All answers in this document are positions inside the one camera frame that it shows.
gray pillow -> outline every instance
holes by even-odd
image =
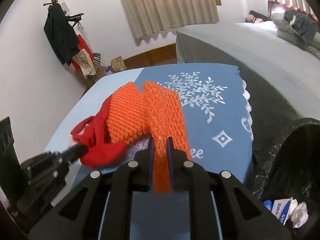
[[[277,30],[277,36],[285,41],[288,41],[294,45],[296,45],[296,41],[295,41],[295,38],[294,38],[294,35],[289,33],[289,32],[286,32],[284,30],[281,30],[281,29],[278,29]],[[316,56],[318,59],[320,59],[320,49],[311,45],[311,44],[307,44],[305,46],[305,50],[309,53],[311,53],[312,55]]]
[[[313,46],[320,49],[320,33],[317,32],[312,41],[310,42]]]
[[[278,29],[294,34],[294,31],[290,28],[289,22],[287,22],[286,19],[284,19],[284,13],[274,12],[271,15],[271,20],[277,26]]]

gray cloth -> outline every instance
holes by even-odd
[[[310,43],[316,33],[319,31],[319,27],[314,20],[312,20],[307,14],[296,12],[293,10],[287,10],[284,13],[284,18],[291,22],[293,16],[296,17],[292,28],[295,33],[296,44],[305,49],[305,46]]]

table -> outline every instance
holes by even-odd
[[[206,170],[231,171],[241,182],[252,169],[252,119],[250,95],[236,66],[224,64],[174,64],[127,70],[99,80],[74,106],[50,140],[46,150],[63,151],[68,147],[70,131],[83,119],[95,115],[103,101],[127,82],[135,82],[142,91],[145,81],[159,82],[179,93],[185,115],[193,161]],[[145,149],[148,136],[129,145],[121,158],[102,167],[112,172]],[[54,199],[56,205],[92,170],[79,162],[66,177],[66,188]],[[156,194],[134,192],[132,199],[131,239],[189,239],[189,203],[187,193]]]

wooden headboard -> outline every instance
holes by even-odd
[[[307,13],[306,11],[303,11],[297,7],[290,6],[287,4],[282,4],[279,2],[273,2],[273,1],[268,1],[268,19],[271,21],[271,14],[273,12],[285,12],[286,10],[294,10],[303,14],[308,14],[311,19],[313,19],[318,26],[320,26],[320,22],[318,21],[317,17],[314,14]]]

red cloth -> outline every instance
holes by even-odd
[[[106,125],[111,97],[104,101],[96,116],[88,117],[71,131],[74,141],[88,147],[87,154],[80,158],[80,161],[92,169],[115,161],[126,148],[124,142],[111,143]]]
[[[93,61],[94,56],[93,56],[91,50],[89,49],[87,43],[85,42],[85,40],[82,38],[82,36],[80,34],[77,37],[80,41],[80,43],[78,45],[79,50],[85,49],[86,52],[89,54],[91,61]],[[78,73],[82,73],[82,70],[81,70],[79,64],[73,58],[71,58],[71,63],[73,64],[73,66],[75,67],[75,69]]]

